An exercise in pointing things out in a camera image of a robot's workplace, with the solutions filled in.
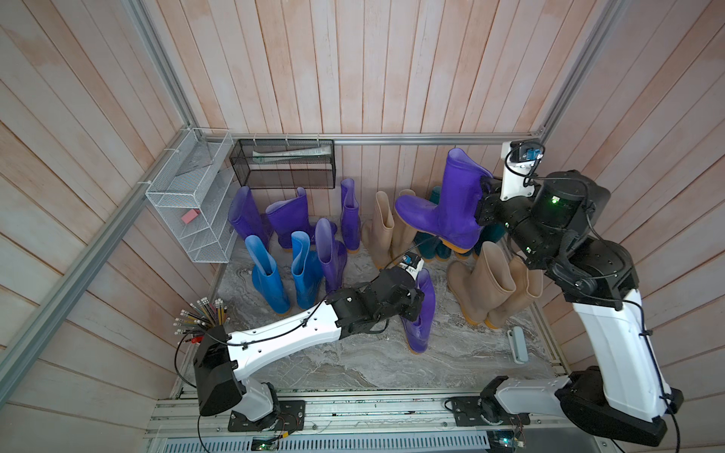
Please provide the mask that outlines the lilac purple boot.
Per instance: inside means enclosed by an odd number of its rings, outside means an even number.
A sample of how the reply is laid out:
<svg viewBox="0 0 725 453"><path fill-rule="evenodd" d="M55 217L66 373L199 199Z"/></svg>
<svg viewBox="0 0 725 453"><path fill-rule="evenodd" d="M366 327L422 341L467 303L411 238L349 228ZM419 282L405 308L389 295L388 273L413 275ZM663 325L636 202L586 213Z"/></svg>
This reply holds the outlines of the lilac purple boot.
<svg viewBox="0 0 725 453"><path fill-rule="evenodd" d="M315 226L315 243L326 293L338 291L343 286L347 249L342 242L335 239L332 223L327 218L321 218Z"/></svg>
<svg viewBox="0 0 725 453"><path fill-rule="evenodd" d="M493 175L462 149L453 148L447 153L439 202L406 194L396 201L396 212L409 227L439 237L457 253L466 253L483 229L476 209L485 194L481 188L484 177Z"/></svg>

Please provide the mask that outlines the large blue boot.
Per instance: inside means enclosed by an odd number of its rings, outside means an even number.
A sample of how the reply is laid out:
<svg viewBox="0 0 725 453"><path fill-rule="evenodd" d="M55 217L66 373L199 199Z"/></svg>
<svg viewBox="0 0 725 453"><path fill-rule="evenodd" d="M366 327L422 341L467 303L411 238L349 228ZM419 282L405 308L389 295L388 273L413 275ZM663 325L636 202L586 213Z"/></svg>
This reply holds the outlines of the large blue boot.
<svg viewBox="0 0 725 453"><path fill-rule="evenodd" d="M293 261L291 272L296 288L296 303L302 310L311 309L317 302L322 280L322 269L310 236L305 231L291 235Z"/></svg>

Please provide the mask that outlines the small blue boot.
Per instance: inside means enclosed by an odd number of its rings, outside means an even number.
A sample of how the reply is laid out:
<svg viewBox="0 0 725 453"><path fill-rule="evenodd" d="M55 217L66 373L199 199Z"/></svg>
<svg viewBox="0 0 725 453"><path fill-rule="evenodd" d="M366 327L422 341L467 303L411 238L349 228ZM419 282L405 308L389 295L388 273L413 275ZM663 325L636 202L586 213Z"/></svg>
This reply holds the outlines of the small blue boot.
<svg viewBox="0 0 725 453"><path fill-rule="evenodd" d="M254 263L252 283L275 313L283 315L291 309L291 302L282 284L277 262L267 251L259 236L245 238L245 247Z"/></svg>

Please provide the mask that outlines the large purple boot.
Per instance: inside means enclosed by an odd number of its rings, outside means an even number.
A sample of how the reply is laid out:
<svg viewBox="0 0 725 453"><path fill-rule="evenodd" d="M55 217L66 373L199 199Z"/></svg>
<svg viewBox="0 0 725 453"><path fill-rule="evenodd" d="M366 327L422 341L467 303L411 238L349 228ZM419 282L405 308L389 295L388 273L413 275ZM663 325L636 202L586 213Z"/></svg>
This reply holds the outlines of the large purple boot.
<svg viewBox="0 0 725 453"><path fill-rule="evenodd" d="M432 322L436 310L435 289L430 272L423 269L416 278L416 288L423 293L421 311L415 321L400 317L408 347L415 354L422 354L428 349Z"/></svg>

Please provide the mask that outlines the large beige boot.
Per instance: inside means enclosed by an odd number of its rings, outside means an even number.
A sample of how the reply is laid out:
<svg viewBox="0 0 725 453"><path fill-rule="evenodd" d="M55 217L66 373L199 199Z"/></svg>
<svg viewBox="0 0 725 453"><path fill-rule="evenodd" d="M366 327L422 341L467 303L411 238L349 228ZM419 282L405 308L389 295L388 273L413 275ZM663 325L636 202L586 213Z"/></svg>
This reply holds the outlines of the large beige boot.
<svg viewBox="0 0 725 453"><path fill-rule="evenodd" d="M515 283L515 290L500 306L488 313L484 323L493 330L502 328L510 317L530 307L543 294L544 273L542 270L530 270L520 257L511 260L509 269Z"/></svg>

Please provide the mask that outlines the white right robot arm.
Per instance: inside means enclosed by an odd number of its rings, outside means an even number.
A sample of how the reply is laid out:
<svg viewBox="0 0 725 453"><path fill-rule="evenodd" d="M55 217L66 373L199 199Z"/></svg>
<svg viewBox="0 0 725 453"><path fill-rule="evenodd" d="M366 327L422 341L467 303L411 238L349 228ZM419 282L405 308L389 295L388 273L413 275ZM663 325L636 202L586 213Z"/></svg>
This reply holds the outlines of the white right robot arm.
<svg viewBox="0 0 725 453"><path fill-rule="evenodd" d="M657 364L631 254L594 232L610 192L575 170L521 177L515 192L492 177L480 185L477 221L502 224L527 268L561 289L597 358L553 381L497 377L481 392L485 414L550 415L601 438L659 445L683 394Z"/></svg>

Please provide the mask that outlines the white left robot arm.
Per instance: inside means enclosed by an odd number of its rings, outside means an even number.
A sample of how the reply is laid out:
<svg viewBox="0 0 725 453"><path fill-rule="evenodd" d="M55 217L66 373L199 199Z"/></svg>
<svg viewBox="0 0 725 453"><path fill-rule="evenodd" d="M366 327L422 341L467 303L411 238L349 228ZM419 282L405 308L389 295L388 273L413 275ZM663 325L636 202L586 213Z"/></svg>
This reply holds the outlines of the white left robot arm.
<svg viewBox="0 0 725 453"><path fill-rule="evenodd" d="M271 325L234 332L211 328L193 361L199 414L208 417L232 410L251 422L275 418L276 392L271 384L253 379L258 370L308 347L376 334L377 324L396 316L415 321L425 298L417 288L423 271L422 262L417 267L402 263Z"/></svg>

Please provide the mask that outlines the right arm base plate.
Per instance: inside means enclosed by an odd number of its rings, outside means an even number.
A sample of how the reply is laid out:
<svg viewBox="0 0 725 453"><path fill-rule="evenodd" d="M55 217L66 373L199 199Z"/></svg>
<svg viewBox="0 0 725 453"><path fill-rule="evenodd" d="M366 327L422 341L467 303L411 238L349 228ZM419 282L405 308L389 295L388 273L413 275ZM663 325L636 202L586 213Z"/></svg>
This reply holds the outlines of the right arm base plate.
<svg viewBox="0 0 725 453"><path fill-rule="evenodd" d="M456 426L462 427L522 427L531 423L528 413L508 413L494 398L481 396L455 396L444 402L455 419Z"/></svg>

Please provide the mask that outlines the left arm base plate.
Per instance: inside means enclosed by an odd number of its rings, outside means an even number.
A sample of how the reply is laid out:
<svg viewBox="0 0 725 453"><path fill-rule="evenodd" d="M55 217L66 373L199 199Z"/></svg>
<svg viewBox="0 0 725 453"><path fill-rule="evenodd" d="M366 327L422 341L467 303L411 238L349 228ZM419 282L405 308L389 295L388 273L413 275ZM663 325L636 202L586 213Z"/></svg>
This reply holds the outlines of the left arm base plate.
<svg viewBox="0 0 725 453"><path fill-rule="evenodd" d="M304 400L283 400L275 406L272 413L255 422L248 420L245 415L237 413L237 411L232 411L228 431L293 433L304 429L305 415L306 402Z"/></svg>

